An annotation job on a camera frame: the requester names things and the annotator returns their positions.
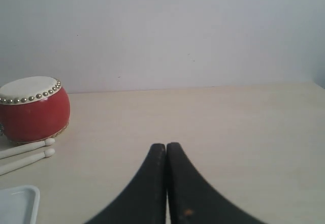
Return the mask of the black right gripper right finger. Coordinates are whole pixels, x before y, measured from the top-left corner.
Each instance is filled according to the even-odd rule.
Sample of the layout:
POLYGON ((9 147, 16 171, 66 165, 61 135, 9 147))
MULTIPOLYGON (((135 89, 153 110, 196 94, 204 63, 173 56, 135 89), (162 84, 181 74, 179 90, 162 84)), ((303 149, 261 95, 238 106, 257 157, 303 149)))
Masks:
POLYGON ((179 143, 167 144, 166 164, 171 223, 262 223, 214 189, 179 143))

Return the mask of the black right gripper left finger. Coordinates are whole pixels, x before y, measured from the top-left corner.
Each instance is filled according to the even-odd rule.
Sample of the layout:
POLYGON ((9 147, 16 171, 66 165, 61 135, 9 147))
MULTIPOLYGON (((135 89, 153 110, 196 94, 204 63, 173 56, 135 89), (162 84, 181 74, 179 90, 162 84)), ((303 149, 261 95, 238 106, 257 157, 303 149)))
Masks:
POLYGON ((165 223, 166 147, 155 143, 124 190, 88 223, 165 223))

